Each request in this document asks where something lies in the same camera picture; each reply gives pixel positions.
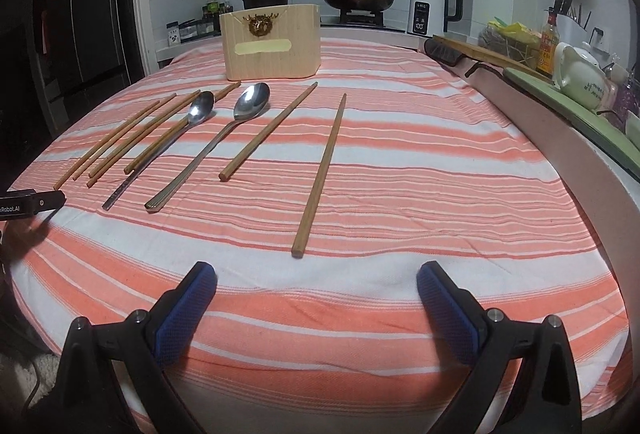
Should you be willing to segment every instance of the white kettle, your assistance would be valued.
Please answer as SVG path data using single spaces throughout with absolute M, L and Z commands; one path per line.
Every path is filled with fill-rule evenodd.
M 598 61 L 584 49 L 565 43 L 556 48 L 553 79 L 565 96 L 589 110 L 596 109 L 610 90 Z
M 449 0 L 411 0 L 406 32 L 419 36 L 444 36 L 449 22 L 462 20 L 464 0 L 456 0 L 456 13 L 449 15 Z

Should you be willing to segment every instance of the wooden board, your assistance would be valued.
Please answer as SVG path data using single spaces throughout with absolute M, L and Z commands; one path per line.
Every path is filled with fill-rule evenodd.
M 466 42 L 451 40 L 450 38 L 445 38 L 444 36 L 434 36 L 433 39 L 437 42 L 449 46 L 452 49 L 455 49 L 456 51 L 466 54 L 469 58 L 472 58 L 474 60 L 486 62 L 487 64 L 495 65 L 496 67 L 501 68 L 510 67 L 515 70 L 525 72 L 526 74 L 530 74 L 531 76 L 538 78 L 545 83 L 552 83 L 552 80 L 549 80 L 546 76 L 543 76 L 539 72 L 536 72 L 535 70 L 527 67 L 524 64 L 519 64 L 515 60 L 511 60 L 511 58 L 509 58 L 508 56 L 504 56 L 499 52 L 490 51 L 489 49 L 484 49 L 479 46 L 467 44 Z
M 506 68 L 505 78 L 557 112 L 627 172 L 640 181 L 640 151 L 629 139 L 603 117 L 593 114 L 538 78 Z
M 256 36 L 250 19 L 271 17 L 271 30 Z M 270 6 L 220 17 L 229 80 L 307 78 L 320 67 L 320 13 L 315 4 Z

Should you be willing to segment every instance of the wooden box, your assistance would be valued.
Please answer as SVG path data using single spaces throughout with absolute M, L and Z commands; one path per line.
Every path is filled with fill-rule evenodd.
M 315 4 L 247 9 L 220 16 L 229 80 L 306 78 L 320 67 Z

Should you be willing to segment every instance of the refrigerator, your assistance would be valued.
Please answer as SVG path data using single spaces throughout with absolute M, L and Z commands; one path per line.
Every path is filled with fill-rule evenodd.
M 39 5 L 46 22 L 38 28 L 71 123 L 144 77 L 133 0 L 40 0 Z

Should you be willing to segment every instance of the metal spoon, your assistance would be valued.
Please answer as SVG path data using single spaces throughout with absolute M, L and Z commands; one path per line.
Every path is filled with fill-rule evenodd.
M 158 192 L 154 197 L 145 203 L 146 211 L 154 213 L 161 210 L 169 199 L 173 197 L 175 192 L 182 186 L 182 184 L 191 176 L 193 171 L 198 168 L 198 165 L 202 163 L 202 160 L 220 143 L 231 131 L 238 125 L 245 123 L 255 118 L 264 106 L 267 105 L 271 91 L 269 85 L 264 82 L 256 83 L 241 94 L 236 106 L 234 107 L 234 120 L 231 123 L 225 125 L 210 142 L 207 144 L 202 152 L 198 154 L 191 163 L 189 163 L 182 172 L 175 176 L 165 188 Z
M 138 178 L 143 170 L 146 169 L 158 156 L 162 155 L 165 150 L 173 145 L 185 132 L 196 127 L 196 125 L 199 125 L 204 120 L 206 120 L 213 110 L 213 105 L 213 93 L 209 92 L 208 90 L 205 92 L 201 92 L 200 95 L 195 100 L 193 100 L 193 103 L 191 103 L 189 113 L 187 114 L 187 125 L 183 127 L 179 132 L 177 132 L 174 136 L 164 141 L 164 143 L 161 143 L 160 146 L 156 148 L 156 150 L 149 154 L 149 156 L 142 163 L 140 163 L 140 165 L 136 166 L 133 172 L 129 174 L 129 177 L 125 179 L 122 184 L 116 189 L 116 191 L 113 192 L 113 194 L 111 194 L 110 197 L 104 202 L 104 204 L 102 205 L 102 209 L 109 210 L 124 193 L 124 191 L 129 188 L 129 185 L 133 183 L 133 181 Z

